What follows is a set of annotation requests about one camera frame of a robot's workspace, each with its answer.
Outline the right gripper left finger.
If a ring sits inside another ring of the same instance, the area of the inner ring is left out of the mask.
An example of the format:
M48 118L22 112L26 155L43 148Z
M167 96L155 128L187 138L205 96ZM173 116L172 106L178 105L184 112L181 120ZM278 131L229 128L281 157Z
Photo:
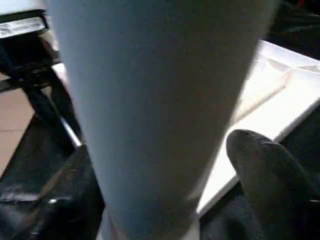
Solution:
M0 186L2 240L94 240L105 203L86 145L78 147L39 191Z

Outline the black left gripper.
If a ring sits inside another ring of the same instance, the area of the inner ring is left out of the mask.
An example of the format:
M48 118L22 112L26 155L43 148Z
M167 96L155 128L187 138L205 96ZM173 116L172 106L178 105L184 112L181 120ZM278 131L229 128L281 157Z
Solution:
M78 148L81 129L70 95L54 72L60 54L39 36L15 36L0 40L0 92L21 89L40 121L53 131L58 143ZM50 93L42 89L50 87Z

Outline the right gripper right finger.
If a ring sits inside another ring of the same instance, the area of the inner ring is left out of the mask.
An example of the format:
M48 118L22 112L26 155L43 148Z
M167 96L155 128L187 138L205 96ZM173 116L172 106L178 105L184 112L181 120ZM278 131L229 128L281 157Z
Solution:
M236 129L227 137L226 151L269 240L320 238L320 190L283 145Z

